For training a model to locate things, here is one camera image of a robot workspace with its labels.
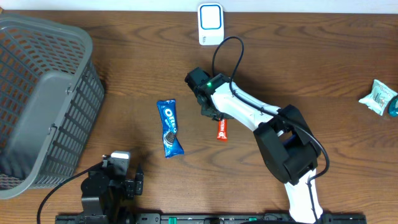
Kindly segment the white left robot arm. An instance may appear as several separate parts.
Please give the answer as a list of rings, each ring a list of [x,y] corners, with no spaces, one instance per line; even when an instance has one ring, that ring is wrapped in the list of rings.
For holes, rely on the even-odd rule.
[[[127,159],[103,159],[98,168],[89,171],[81,184],[84,223],[135,223],[134,215],[123,204],[141,195],[144,173],[141,166],[133,179],[127,178]]]

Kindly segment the blue Oreo cookie pack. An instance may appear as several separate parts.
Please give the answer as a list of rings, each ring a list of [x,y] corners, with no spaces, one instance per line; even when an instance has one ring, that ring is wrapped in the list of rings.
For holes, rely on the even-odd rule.
[[[178,124],[175,104],[175,100],[157,102],[162,123],[162,141],[166,158],[184,155],[184,150],[177,139]]]

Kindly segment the red Nescafe coffee stick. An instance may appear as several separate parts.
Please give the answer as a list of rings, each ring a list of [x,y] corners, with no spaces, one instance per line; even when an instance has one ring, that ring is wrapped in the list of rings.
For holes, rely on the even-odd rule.
[[[226,119],[221,119],[220,121],[218,121],[217,140],[219,140],[219,141],[227,141],[228,140],[227,120]]]

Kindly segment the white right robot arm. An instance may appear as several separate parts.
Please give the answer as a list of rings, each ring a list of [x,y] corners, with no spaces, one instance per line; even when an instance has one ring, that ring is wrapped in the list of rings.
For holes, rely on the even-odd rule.
[[[289,213],[299,223],[319,222],[323,210],[315,179],[317,159],[325,149],[313,136],[300,111],[268,105],[245,93],[231,78],[210,76],[195,68],[185,77],[201,106],[201,114],[215,121],[236,119],[253,132],[269,172],[285,186]]]

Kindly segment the green wet wipes pack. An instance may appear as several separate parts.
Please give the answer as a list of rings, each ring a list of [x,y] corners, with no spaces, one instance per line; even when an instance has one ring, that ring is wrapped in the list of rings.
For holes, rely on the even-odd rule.
[[[397,96],[397,92],[375,79],[370,94],[366,95],[358,102],[366,105],[370,110],[382,116],[384,110],[395,96]]]

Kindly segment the blue mouthwash bottle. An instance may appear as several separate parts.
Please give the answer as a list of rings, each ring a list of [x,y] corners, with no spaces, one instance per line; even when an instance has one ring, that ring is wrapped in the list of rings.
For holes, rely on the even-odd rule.
[[[398,117],[398,96],[393,97],[389,102],[387,112],[391,117]]]

